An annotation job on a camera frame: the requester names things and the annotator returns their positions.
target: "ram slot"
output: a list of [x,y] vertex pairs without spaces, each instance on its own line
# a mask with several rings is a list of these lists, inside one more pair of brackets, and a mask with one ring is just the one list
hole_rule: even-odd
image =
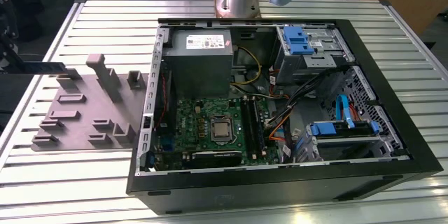
[[251,159],[256,159],[264,153],[260,145],[263,143],[263,129],[260,128],[262,122],[256,102],[247,98],[242,99],[242,116],[247,156]]

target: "metal grid table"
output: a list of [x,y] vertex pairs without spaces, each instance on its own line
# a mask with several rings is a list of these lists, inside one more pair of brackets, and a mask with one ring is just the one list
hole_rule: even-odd
[[[263,17],[352,21],[446,171],[363,201],[158,217],[124,193],[131,150],[31,150],[59,87],[55,77],[36,76],[0,138],[0,223],[447,221],[448,74],[395,10],[376,1],[294,1],[286,7],[262,1],[260,6]],[[148,73],[158,18],[214,15],[214,0],[88,0],[74,5],[46,60],[87,74],[87,54],[103,53],[118,73]]]

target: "cpu socket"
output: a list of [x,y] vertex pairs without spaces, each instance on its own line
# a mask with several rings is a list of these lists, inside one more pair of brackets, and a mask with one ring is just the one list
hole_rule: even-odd
[[234,139],[232,118],[216,116],[211,119],[212,141],[219,145],[226,145]]

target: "green circuit board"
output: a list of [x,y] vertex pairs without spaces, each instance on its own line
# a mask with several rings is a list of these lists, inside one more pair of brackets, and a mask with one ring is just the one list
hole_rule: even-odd
[[[268,103],[264,99],[258,101],[258,110],[262,119],[270,117]],[[231,119],[232,122],[232,140],[226,144],[212,141],[212,120],[216,118]],[[242,165],[276,164],[276,146],[267,147],[266,156],[258,159],[247,157],[242,119],[239,99],[179,100],[174,151],[235,150],[243,152]]]

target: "white label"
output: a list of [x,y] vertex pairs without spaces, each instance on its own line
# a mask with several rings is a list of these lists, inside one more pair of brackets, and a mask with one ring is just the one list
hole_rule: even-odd
[[224,35],[188,35],[187,49],[220,49],[224,46]]
[[322,43],[320,43],[319,41],[311,41],[311,42],[310,42],[310,45],[311,45],[312,47],[322,47]]
[[270,76],[270,83],[272,84],[272,85],[275,85],[275,76]]
[[287,154],[288,157],[291,157],[291,149],[288,148],[287,145],[283,146],[283,153]]

